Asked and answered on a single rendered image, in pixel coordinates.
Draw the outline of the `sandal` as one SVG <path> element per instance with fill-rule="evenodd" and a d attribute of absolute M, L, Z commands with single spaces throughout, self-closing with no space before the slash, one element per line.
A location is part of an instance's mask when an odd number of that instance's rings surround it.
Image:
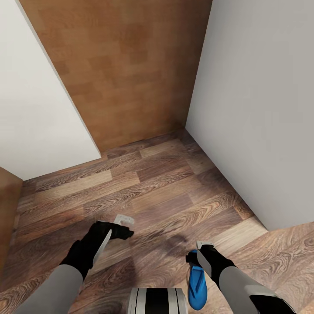
<path fill-rule="evenodd" d="M 191 267 L 189 283 L 189 302 L 195 310 L 204 307 L 207 300 L 207 287 L 204 269 L 198 266 Z"/>

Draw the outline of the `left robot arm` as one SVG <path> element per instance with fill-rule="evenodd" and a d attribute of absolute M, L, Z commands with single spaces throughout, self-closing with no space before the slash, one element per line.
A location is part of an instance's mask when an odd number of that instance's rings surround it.
<path fill-rule="evenodd" d="M 67 257 L 11 314 L 67 314 L 108 241 L 126 240 L 134 234 L 122 223 L 134 224 L 134 219 L 118 214 L 114 223 L 98 220 L 92 224 L 88 234 L 73 243 Z"/>

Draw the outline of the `robot trunk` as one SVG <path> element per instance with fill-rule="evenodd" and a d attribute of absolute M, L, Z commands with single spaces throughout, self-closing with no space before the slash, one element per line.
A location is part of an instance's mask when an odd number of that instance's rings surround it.
<path fill-rule="evenodd" d="M 181 288 L 133 288 L 126 314 L 188 314 Z"/>

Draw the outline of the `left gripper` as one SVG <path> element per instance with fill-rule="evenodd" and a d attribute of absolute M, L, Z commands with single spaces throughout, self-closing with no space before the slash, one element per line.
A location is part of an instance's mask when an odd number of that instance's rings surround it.
<path fill-rule="evenodd" d="M 118 225 L 118 224 L 114 224 L 116 228 L 116 234 L 115 237 L 113 237 L 113 239 L 119 238 L 119 239 L 124 239 L 126 240 L 127 238 L 131 238 L 132 235 L 134 234 L 134 231 L 129 231 L 129 227 L 125 227 L 122 225 Z"/>

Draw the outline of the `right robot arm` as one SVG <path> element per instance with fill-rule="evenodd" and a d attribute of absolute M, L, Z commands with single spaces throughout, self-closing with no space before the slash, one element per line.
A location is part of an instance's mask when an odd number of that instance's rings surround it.
<path fill-rule="evenodd" d="M 190 266 L 202 267 L 217 284 L 234 314 L 297 314 L 282 297 L 248 276 L 220 254 L 210 241 L 197 241 L 186 255 Z"/>

